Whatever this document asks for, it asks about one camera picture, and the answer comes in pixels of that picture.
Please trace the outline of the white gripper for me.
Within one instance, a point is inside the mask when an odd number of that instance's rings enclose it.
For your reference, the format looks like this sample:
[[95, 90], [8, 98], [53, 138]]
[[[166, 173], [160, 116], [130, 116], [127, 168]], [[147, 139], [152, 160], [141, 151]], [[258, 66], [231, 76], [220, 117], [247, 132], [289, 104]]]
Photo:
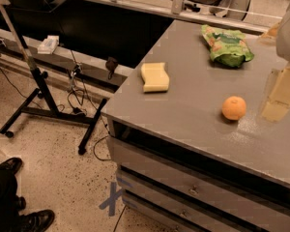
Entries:
[[282, 21], [273, 25], [259, 39], [264, 44], [276, 44], [279, 57], [289, 61], [282, 70], [272, 69], [266, 89], [261, 116], [268, 121], [280, 121], [290, 110], [290, 8]]

